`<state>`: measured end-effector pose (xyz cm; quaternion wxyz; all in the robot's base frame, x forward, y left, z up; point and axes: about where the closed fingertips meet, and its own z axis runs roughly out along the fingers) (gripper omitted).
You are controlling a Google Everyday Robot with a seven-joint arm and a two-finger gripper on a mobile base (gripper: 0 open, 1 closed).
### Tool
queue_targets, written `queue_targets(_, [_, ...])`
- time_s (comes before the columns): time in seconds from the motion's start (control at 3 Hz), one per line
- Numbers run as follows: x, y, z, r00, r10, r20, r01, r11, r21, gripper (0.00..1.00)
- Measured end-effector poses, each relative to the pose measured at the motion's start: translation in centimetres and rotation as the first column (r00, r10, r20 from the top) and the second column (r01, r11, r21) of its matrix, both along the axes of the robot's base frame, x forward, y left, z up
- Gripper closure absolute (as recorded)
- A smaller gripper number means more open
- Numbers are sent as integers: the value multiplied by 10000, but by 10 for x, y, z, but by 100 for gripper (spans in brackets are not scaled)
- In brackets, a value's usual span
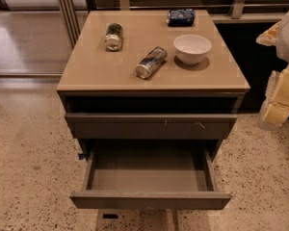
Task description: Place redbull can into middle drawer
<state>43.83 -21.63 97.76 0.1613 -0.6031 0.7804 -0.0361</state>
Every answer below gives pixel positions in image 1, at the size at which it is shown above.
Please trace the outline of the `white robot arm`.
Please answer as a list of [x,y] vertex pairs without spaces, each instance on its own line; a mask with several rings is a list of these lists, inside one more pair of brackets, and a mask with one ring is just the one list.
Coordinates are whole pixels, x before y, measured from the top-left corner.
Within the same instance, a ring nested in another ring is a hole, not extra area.
[[279,22],[259,35],[256,42],[274,46],[276,55],[288,63],[281,72],[272,71],[258,117],[261,129],[275,130],[289,118],[289,11]]

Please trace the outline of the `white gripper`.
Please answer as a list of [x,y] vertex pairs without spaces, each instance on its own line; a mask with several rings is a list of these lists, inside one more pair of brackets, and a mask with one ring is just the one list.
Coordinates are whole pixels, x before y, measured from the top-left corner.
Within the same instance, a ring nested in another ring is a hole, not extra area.
[[[280,24],[279,21],[260,34],[256,42],[265,46],[276,46]],[[281,125],[289,117],[289,65],[279,74],[273,94],[273,102],[278,105],[272,103],[265,105],[264,120],[275,125]]]

